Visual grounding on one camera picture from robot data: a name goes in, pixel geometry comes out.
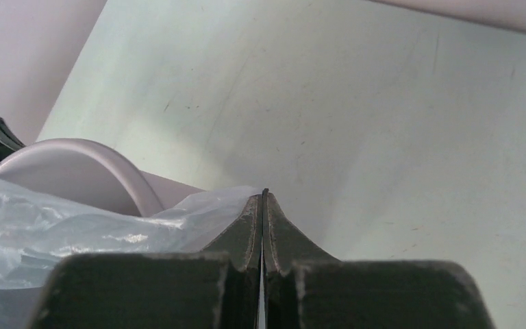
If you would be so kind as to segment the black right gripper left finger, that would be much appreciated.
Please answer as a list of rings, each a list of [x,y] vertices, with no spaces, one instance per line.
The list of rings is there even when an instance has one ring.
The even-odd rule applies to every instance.
[[[80,254],[51,273],[29,328],[257,328],[263,196],[193,253]]]

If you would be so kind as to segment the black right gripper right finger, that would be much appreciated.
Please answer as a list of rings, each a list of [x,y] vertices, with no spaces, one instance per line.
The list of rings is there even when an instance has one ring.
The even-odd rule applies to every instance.
[[[472,276],[445,260],[339,260],[262,194],[268,328],[493,328]]]

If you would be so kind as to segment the light blue plastic trash bag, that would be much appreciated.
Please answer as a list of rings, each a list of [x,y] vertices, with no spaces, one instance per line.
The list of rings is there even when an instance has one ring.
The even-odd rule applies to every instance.
[[[251,186],[204,191],[150,217],[121,215],[0,180],[0,328],[22,328],[67,256],[194,252],[242,212]]]

